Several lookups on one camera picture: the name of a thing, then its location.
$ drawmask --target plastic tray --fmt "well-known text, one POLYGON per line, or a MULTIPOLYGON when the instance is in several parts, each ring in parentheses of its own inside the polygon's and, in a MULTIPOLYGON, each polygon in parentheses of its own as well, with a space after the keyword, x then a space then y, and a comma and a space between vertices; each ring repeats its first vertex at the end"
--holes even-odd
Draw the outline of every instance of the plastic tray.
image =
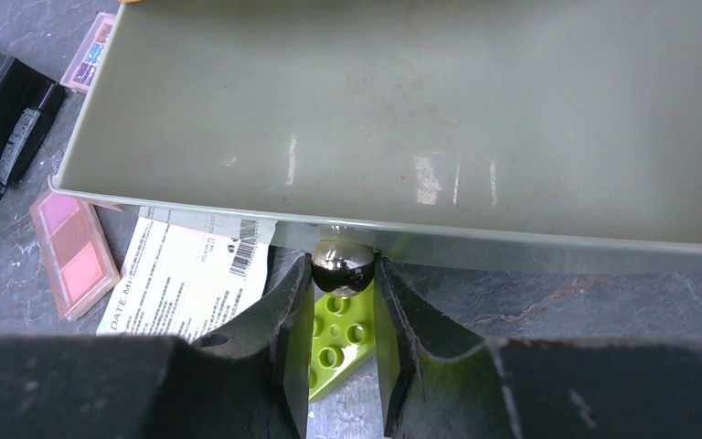
POLYGON ((150 0, 105 59, 70 194, 702 256, 702 2, 150 0))

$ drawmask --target pink eyeshadow palette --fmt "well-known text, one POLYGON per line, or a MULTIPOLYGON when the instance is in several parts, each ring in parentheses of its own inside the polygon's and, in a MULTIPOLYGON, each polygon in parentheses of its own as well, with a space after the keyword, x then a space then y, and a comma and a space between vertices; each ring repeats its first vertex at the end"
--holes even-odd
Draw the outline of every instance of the pink eyeshadow palette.
POLYGON ((30 212, 58 313, 74 321, 120 281, 101 223, 93 206, 52 190, 30 212))

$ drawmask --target gray stone surface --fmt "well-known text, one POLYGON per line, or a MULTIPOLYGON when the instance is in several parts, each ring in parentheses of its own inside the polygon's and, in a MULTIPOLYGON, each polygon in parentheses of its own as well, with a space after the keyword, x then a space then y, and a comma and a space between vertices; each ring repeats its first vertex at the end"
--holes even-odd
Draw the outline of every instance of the gray stone surface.
MULTIPOLYGON (((102 0, 5 0, 0 2, 0 51, 57 80, 95 13, 116 9, 113 1, 102 0)), ((69 96, 25 180, 0 204, 0 335, 91 334, 105 307, 107 299, 78 322, 58 319, 27 215, 58 169, 82 102, 82 95, 69 96)), ((99 215, 114 259, 122 263, 136 218, 106 209, 99 215)), ((288 266, 297 254, 280 252, 279 266, 288 266)), ((482 335, 702 342, 702 272, 570 276, 401 270, 441 311, 482 335)), ((375 362, 309 410, 309 437, 380 437, 375 362)))

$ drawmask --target makeup palette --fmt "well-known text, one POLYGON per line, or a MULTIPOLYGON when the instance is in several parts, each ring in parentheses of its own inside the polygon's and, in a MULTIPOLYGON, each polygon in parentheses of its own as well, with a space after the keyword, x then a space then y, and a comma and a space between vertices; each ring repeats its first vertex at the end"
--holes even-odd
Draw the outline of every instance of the makeup palette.
POLYGON ((90 90, 92 78, 101 65, 103 51, 109 42, 116 17, 115 14, 103 12, 95 17, 95 21, 92 22, 80 48, 71 59, 66 73, 63 74, 63 79, 60 80, 61 85, 82 93, 87 93, 90 90))
POLYGON ((120 281, 95 209, 47 190, 30 213, 58 313, 76 320, 120 281))

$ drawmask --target paper receipt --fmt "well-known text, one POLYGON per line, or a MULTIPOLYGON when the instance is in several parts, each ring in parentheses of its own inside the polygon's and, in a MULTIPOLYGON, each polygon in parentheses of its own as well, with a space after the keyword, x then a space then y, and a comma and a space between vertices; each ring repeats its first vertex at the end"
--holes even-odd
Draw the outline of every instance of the paper receipt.
POLYGON ((205 229, 139 218, 97 334, 192 342, 259 300, 275 221, 214 216, 205 229))

